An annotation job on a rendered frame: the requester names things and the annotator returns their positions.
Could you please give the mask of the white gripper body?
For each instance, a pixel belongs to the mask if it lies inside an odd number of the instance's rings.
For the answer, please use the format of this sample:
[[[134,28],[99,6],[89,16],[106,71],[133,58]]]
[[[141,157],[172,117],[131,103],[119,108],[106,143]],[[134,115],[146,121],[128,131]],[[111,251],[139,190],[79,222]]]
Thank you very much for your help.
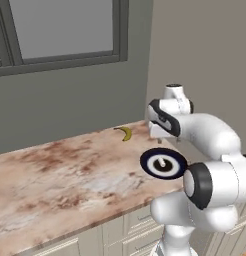
[[[171,128],[169,122],[165,123],[165,126],[160,126],[159,124],[149,122],[149,134],[151,138],[168,138],[175,137],[171,131],[167,131],[167,128]]]

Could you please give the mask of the blue and white round plate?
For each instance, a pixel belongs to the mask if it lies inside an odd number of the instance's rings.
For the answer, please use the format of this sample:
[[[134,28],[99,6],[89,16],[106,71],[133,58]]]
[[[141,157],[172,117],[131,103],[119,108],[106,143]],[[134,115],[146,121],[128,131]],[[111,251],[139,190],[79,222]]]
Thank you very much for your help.
[[[166,166],[161,167],[158,159],[164,159]],[[174,180],[183,176],[188,167],[186,158],[169,148],[151,148],[140,157],[142,169],[152,177],[163,180]]]

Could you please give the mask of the yellow banana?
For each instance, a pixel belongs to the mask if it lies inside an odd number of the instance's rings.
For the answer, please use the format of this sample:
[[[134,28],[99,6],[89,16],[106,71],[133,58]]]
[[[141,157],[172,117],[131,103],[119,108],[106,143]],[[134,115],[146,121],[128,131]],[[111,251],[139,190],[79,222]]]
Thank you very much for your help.
[[[114,129],[114,130],[121,130],[121,131],[123,131],[123,132],[125,133],[125,136],[124,136],[124,138],[122,139],[123,142],[126,142],[126,141],[130,140],[131,137],[132,137],[132,131],[131,131],[131,129],[128,128],[128,127],[121,126],[121,127],[115,127],[115,128],[113,128],[113,129]]]

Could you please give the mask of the cream drawer front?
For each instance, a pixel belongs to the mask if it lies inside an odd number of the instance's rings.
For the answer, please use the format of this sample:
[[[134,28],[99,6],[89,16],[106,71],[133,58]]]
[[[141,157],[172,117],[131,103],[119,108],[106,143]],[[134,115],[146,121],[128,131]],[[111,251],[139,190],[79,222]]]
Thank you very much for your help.
[[[123,256],[137,256],[145,250],[150,250],[151,247],[161,238],[163,232],[162,226],[157,226],[123,243]]]
[[[130,212],[124,216],[124,233],[126,235],[132,235],[134,233],[140,232],[144,228],[153,224],[154,221],[152,217],[147,219],[146,221],[138,221],[137,217],[144,217],[147,215],[151,215],[150,206],[147,205],[143,208]]]

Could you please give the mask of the narrow cream cupboard door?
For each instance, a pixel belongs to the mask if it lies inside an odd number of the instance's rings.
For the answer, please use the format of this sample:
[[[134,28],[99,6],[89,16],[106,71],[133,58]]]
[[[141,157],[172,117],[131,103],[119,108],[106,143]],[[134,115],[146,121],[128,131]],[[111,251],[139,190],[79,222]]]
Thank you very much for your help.
[[[118,217],[102,225],[104,256],[122,256],[124,239],[123,217]]]

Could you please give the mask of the cream cupboard run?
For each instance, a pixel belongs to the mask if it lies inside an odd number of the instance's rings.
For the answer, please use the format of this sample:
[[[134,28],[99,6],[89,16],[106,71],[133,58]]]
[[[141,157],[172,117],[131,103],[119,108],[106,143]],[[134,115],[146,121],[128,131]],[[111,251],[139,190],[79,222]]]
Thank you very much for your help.
[[[246,203],[237,204],[239,220],[228,232],[214,233],[205,256],[243,256],[246,253]]]

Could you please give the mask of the grey framed window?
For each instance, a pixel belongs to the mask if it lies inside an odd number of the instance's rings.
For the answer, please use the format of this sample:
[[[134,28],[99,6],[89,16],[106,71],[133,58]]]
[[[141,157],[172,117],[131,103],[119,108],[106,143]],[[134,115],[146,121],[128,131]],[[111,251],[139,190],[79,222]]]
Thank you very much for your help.
[[[128,58],[129,0],[0,0],[0,77]]]

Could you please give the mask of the wide cream cupboard door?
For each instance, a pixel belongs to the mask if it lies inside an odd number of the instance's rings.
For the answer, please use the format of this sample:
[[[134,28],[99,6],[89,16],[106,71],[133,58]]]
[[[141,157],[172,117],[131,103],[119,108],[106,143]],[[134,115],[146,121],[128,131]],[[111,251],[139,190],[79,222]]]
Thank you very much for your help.
[[[78,237],[64,239],[42,249],[28,249],[15,256],[80,256]]]

